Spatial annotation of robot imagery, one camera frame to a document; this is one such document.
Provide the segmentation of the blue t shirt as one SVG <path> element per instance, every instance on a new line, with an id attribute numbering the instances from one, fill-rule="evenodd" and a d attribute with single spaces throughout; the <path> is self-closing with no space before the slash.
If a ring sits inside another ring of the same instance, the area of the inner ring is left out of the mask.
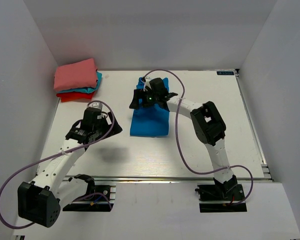
<path id="1" fill-rule="evenodd" d="M 142 77 L 138 79 L 136 89 L 143 90 Z M 164 137 L 169 134 L 169 116 L 167 108 L 160 108 L 157 104 L 151 107 L 133 109 L 130 125 L 132 137 Z"/>

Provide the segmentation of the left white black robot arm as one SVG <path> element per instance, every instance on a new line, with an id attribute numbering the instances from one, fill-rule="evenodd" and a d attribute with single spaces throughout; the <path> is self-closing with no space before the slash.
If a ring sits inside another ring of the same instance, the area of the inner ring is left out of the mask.
<path id="1" fill-rule="evenodd" d="M 87 107 L 83 118 L 76 121 L 59 150 L 47 167 L 30 182 L 22 182 L 17 189 L 18 216 L 35 224 L 51 227 L 63 208 L 74 200 L 89 200 L 95 196 L 95 181 L 79 173 L 64 178 L 88 147 L 100 140 L 122 132 L 112 111 Z"/>

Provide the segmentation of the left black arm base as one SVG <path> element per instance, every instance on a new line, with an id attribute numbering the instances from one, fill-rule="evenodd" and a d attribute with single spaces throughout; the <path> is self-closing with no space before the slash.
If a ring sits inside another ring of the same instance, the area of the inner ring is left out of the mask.
<path id="1" fill-rule="evenodd" d="M 93 177 L 86 174 L 78 174 L 68 181 L 69 183 L 65 185 L 68 204 L 86 201 L 94 205 L 98 201 L 110 203 L 115 199 L 116 186 L 113 184 L 96 183 Z"/>

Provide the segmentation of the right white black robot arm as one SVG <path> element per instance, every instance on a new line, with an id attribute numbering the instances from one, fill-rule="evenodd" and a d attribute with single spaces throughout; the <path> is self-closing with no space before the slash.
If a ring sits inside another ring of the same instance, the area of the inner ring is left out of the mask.
<path id="1" fill-rule="evenodd" d="M 141 77 L 129 107 L 133 110 L 130 126 L 133 137 L 167 136 L 170 113 L 189 118 L 211 160 L 214 195 L 223 200 L 233 195 L 238 182 L 225 150 L 226 124 L 213 102 L 197 103 L 179 97 L 169 91 L 167 78 L 147 81 Z"/>

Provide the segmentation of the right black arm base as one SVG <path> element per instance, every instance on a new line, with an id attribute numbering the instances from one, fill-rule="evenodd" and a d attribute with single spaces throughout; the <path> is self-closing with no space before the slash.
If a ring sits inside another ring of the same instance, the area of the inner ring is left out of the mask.
<path id="1" fill-rule="evenodd" d="M 202 184 L 197 186 L 195 192 L 199 194 L 199 199 L 202 202 L 224 201 L 230 203 L 239 202 L 245 198 L 241 184 L 236 185 L 226 193 L 214 184 Z"/>

